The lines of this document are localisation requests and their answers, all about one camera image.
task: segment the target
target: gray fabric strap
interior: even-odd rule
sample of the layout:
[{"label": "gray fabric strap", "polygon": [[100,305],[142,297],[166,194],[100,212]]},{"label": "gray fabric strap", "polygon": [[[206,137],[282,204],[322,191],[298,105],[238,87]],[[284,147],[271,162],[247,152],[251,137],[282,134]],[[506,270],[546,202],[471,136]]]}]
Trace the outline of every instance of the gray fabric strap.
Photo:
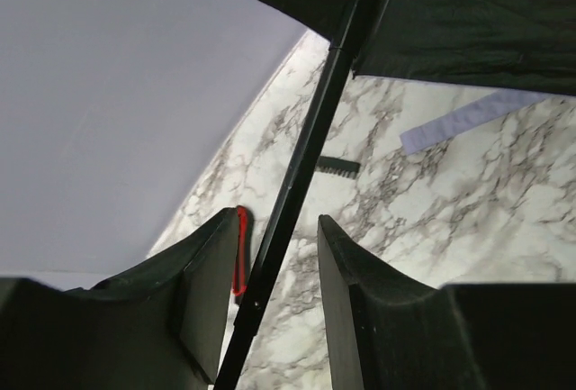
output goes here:
[{"label": "gray fabric strap", "polygon": [[542,102],[549,96],[548,94],[528,91],[499,90],[431,122],[404,132],[400,135],[400,140],[406,153],[412,154],[495,120],[502,115]]}]

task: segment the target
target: white marble tabletop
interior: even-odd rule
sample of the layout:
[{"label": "white marble tabletop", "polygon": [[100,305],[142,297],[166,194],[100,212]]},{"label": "white marble tabletop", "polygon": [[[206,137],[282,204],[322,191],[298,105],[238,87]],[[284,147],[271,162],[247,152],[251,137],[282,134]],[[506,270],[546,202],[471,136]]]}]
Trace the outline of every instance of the white marble tabletop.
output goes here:
[{"label": "white marble tabletop", "polygon": [[[302,38],[151,254],[237,204],[256,216],[256,253],[327,47],[312,32]],[[492,91],[348,82],[322,154],[362,170],[356,180],[315,174],[238,389],[331,388],[316,251],[322,213],[431,286],[576,279],[575,98],[550,97],[411,156],[401,147],[402,132]]]}]

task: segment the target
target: metal rod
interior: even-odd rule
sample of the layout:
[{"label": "metal rod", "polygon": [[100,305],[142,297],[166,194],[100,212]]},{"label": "metal rod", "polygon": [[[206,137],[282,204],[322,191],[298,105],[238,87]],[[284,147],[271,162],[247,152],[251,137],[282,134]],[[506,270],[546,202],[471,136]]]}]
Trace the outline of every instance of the metal rod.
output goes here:
[{"label": "metal rod", "polygon": [[348,73],[373,21],[375,3],[375,0],[352,0],[346,7],[342,23],[331,43],[256,256],[214,390],[236,388],[278,278]]}]

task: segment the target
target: comb teeth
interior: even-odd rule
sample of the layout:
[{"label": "comb teeth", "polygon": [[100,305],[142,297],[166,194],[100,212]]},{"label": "comb teeth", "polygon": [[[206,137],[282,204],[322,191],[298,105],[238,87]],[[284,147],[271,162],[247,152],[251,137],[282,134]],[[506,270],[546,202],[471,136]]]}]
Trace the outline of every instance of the comb teeth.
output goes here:
[{"label": "comb teeth", "polygon": [[358,172],[360,172],[360,164],[349,160],[320,156],[316,169],[327,174],[356,179]]}]

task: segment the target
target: black umbrella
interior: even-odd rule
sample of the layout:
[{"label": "black umbrella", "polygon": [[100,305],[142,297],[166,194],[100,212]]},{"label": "black umbrella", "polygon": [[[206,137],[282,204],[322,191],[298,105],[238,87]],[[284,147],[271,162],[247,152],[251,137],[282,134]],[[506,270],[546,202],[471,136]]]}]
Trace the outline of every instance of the black umbrella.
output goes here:
[{"label": "black umbrella", "polygon": [[257,334],[338,100],[355,75],[576,95],[576,0],[259,0],[331,40],[216,389]]}]

